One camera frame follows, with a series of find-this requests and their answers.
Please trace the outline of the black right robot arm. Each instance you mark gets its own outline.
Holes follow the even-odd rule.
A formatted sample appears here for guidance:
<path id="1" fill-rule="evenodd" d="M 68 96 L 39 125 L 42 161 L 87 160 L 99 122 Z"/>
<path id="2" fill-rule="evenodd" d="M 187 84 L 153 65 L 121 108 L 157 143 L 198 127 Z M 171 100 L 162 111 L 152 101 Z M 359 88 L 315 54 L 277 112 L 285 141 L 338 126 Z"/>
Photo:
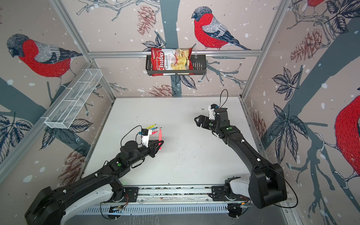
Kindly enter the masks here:
<path id="1" fill-rule="evenodd" d="M 232 148 L 250 172 L 249 198 L 261 209 L 287 199 L 283 169 L 262 157 L 244 138 L 241 131 L 230 124 L 226 108 L 211 109 L 209 116 L 194 118 L 196 125 L 215 133 Z"/>

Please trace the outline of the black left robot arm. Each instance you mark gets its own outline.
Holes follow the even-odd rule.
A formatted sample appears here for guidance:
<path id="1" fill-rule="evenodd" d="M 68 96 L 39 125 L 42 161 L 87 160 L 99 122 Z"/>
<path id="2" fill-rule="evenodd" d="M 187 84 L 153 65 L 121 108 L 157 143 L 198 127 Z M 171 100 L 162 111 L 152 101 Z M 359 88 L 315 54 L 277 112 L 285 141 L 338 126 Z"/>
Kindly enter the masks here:
<path id="1" fill-rule="evenodd" d="M 94 173 L 57 189 L 42 189 L 24 215 L 26 223 L 63 225 L 96 204 L 110 199 L 120 201 L 124 195 L 120 178 L 139 166 L 147 156 L 154 158 L 163 143 L 150 140 L 147 145 L 139 146 L 136 141 L 128 141 L 115 158 Z"/>

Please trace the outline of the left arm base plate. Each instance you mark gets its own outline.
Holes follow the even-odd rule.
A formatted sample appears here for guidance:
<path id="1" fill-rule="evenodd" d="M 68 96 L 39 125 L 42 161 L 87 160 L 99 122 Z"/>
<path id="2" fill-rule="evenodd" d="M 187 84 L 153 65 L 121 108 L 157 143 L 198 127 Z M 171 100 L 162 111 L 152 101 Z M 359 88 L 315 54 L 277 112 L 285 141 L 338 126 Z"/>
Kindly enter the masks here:
<path id="1" fill-rule="evenodd" d="M 139 187 L 124 187 L 113 193 L 110 201 L 121 203 L 135 203 L 137 201 Z"/>

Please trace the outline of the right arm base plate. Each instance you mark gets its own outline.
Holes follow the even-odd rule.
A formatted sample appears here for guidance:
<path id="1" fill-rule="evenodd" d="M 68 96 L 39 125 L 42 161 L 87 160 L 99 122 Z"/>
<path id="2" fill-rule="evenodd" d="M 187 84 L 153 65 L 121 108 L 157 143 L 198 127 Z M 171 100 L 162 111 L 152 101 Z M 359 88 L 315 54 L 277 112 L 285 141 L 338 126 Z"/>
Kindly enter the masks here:
<path id="1" fill-rule="evenodd" d="M 234 194 L 227 185 L 212 186 L 211 193 L 208 196 L 213 201 L 250 201 L 246 196 Z"/>

